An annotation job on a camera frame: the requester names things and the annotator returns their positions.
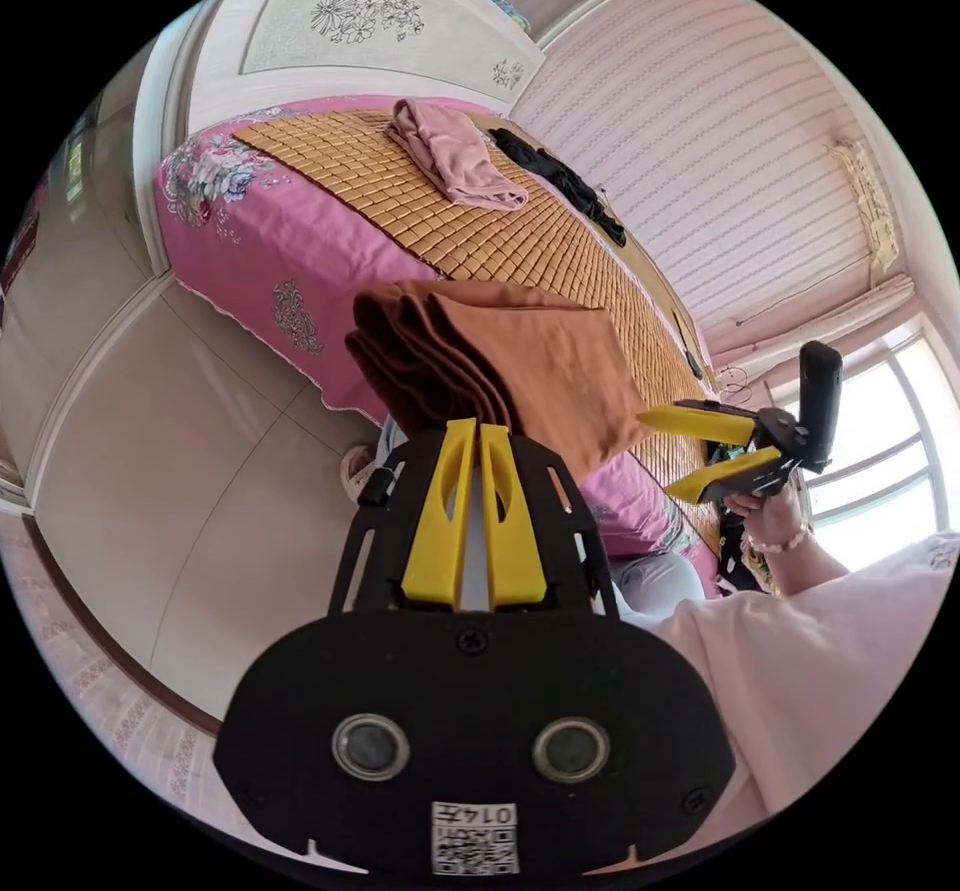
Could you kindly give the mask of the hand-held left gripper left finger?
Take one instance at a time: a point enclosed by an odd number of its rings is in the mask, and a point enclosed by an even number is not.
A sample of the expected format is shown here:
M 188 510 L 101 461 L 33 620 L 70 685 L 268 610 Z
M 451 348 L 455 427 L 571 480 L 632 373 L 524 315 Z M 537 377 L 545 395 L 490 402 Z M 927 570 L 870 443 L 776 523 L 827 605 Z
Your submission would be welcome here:
M 447 423 L 428 481 L 401 590 L 414 604 L 457 609 L 469 531 L 477 422 Z

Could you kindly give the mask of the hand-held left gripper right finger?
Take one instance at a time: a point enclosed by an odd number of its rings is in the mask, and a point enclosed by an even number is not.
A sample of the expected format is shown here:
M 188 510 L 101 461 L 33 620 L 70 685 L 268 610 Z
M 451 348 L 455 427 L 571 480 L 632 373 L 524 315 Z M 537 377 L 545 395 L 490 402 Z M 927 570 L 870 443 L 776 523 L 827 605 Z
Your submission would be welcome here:
M 511 435 L 482 424 L 479 440 L 489 603 L 537 605 L 546 596 L 546 578 Z

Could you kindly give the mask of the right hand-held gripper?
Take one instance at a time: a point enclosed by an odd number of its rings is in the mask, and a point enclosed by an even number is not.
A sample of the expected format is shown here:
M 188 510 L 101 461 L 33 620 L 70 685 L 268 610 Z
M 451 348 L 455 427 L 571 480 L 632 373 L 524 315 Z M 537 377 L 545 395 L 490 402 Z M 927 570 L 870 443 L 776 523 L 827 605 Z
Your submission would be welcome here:
M 834 443 L 832 399 L 803 399 L 798 416 L 778 408 L 748 411 L 686 400 L 650 408 L 639 420 L 659 433 L 740 449 L 666 486 L 668 495 L 684 503 L 775 494 L 798 469 L 822 473 Z

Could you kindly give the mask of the person's right hand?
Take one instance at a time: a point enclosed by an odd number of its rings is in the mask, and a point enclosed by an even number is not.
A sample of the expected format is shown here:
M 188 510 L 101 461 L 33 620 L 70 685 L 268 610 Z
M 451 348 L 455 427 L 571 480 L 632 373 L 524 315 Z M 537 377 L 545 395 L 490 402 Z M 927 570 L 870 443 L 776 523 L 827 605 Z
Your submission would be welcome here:
M 769 496 L 731 494 L 723 504 L 742 519 L 747 536 L 760 551 L 793 549 L 808 532 L 800 498 L 791 483 Z

